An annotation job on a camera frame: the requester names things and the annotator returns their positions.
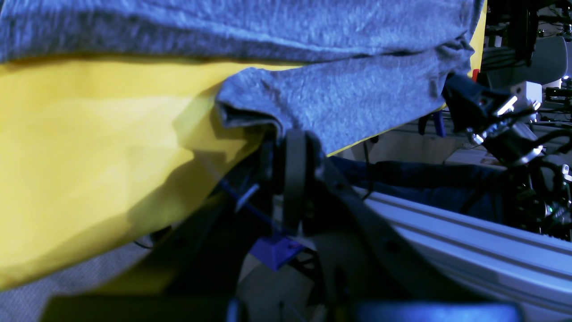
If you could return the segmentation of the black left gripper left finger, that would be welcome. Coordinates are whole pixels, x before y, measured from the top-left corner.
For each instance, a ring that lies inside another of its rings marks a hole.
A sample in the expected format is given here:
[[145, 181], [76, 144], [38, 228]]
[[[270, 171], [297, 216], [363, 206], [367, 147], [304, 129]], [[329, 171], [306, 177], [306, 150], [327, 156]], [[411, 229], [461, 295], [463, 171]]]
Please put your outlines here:
[[43, 322], [246, 322], [236, 298], [243, 260], [256, 240], [271, 232], [270, 216], [249, 204], [272, 179], [272, 136], [255, 153], [244, 187], [221, 182], [211, 196], [166, 240], [134, 267], [102, 287], [56, 297]]

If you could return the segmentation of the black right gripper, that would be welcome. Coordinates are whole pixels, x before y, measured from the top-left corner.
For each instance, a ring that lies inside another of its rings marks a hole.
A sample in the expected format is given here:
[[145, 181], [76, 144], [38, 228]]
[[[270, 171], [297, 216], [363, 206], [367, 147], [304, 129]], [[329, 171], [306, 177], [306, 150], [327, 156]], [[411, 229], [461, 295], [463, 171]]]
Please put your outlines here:
[[503, 92], [456, 73], [447, 76], [442, 91], [454, 132], [484, 147], [501, 164], [527, 164], [542, 153], [543, 144], [529, 128], [541, 102], [526, 94], [525, 86]]

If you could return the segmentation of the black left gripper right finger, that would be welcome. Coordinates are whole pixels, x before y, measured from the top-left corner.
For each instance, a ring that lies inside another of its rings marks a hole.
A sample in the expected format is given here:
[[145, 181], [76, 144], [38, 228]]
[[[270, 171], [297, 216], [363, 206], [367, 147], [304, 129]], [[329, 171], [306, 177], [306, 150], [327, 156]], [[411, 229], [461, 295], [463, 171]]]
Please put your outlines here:
[[284, 151], [282, 224], [314, 244], [327, 322], [521, 322], [519, 306], [445, 277], [353, 190], [307, 131]]

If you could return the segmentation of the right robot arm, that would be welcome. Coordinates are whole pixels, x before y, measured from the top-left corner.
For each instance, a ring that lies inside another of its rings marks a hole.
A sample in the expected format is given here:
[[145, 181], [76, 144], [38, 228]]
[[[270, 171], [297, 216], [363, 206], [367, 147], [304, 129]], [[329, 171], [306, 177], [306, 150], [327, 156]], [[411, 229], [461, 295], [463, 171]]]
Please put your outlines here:
[[502, 177], [511, 184], [515, 210], [509, 225], [528, 232], [571, 240], [571, 171], [555, 159], [571, 149], [571, 142], [555, 153], [545, 154], [544, 145], [556, 137], [571, 137], [570, 130], [557, 130], [537, 137], [530, 128], [541, 102], [525, 90], [499, 91], [450, 73], [442, 96], [456, 134], [465, 134], [472, 144], [484, 147], [505, 167]]

